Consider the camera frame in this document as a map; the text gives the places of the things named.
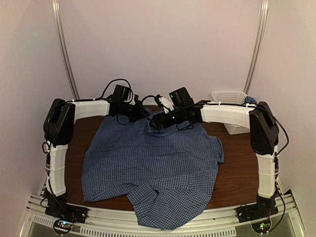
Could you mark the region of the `blue checked shirt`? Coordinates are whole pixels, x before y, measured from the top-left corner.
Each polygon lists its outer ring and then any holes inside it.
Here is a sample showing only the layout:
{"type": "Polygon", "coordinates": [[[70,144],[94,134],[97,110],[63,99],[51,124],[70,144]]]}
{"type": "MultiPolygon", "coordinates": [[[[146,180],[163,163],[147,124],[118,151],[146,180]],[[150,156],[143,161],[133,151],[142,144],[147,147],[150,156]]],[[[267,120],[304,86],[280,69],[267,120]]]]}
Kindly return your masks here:
{"type": "Polygon", "coordinates": [[[85,153],[82,191],[85,202],[125,195],[146,198],[157,193],[162,201],[187,200],[189,207],[208,205],[224,162],[219,138],[201,124],[158,131],[148,119],[129,123],[125,116],[107,116],[85,153]]]}

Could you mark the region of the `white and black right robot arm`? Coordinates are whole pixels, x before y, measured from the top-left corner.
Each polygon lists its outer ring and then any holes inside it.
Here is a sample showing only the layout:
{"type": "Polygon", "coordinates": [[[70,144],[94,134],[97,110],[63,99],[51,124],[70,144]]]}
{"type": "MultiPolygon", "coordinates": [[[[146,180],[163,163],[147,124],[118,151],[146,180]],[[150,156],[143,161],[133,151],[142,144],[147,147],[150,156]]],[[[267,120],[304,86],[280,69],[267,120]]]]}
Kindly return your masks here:
{"type": "Polygon", "coordinates": [[[152,116],[150,126],[162,130],[185,121],[190,123],[224,123],[250,130],[250,145],[258,161],[259,188],[253,214],[265,217],[272,210],[279,172],[279,131],[284,130],[266,102],[257,104],[229,104],[202,100],[152,116]]]}

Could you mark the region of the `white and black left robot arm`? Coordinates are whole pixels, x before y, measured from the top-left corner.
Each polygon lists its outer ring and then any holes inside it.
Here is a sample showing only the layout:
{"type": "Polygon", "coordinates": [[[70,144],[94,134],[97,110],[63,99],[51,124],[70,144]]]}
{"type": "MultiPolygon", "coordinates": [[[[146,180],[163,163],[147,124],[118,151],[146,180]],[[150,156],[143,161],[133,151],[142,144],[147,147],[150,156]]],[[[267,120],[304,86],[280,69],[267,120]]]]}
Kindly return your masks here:
{"type": "Polygon", "coordinates": [[[71,215],[71,208],[59,199],[66,196],[65,159],[75,123],[79,119],[105,116],[125,116],[129,122],[136,122],[148,117],[149,112],[139,100],[127,103],[106,99],[67,101],[57,98],[52,102],[43,125],[47,153],[45,170],[47,199],[52,202],[52,212],[60,219],[71,215]]]}

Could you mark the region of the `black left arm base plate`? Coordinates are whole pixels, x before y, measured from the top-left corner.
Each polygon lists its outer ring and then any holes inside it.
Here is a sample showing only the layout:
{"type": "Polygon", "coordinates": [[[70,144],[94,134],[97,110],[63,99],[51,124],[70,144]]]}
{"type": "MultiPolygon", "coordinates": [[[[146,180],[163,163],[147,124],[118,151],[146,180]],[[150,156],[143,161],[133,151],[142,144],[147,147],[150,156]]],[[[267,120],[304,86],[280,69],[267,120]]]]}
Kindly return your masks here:
{"type": "Polygon", "coordinates": [[[85,223],[88,209],[75,205],[66,204],[66,207],[49,203],[45,209],[45,214],[73,223],[85,223]]]}

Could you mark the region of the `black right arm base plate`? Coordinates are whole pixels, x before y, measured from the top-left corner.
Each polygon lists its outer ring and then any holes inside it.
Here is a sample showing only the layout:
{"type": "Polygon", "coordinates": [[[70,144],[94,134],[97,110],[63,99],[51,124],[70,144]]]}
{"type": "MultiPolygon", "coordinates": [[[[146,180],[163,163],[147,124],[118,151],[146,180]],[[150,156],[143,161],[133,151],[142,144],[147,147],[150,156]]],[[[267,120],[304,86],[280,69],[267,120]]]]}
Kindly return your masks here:
{"type": "Polygon", "coordinates": [[[257,219],[268,218],[269,215],[278,214],[278,208],[275,204],[271,207],[266,207],[258,203],[242,204],[236,208],[238,221],[240,223],[254,221],[257,219]]]}

